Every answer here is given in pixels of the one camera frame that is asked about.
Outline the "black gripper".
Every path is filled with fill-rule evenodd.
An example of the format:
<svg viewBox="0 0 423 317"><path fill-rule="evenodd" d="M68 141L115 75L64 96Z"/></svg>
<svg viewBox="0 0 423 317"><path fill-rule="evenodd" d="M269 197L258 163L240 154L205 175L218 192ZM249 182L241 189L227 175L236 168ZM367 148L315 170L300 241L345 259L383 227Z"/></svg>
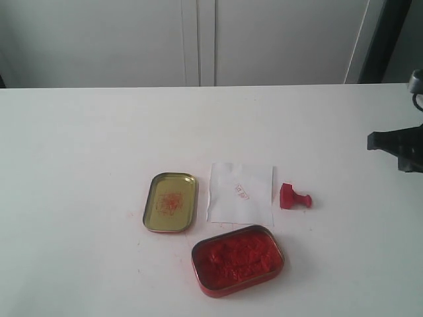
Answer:
<svg viewBox="0 0 423 317"><path fill-rule="evenodd" d="M374 131L367 150L381 150L397 158L398 170L422 173L422 125L392 131Z"/></svg>

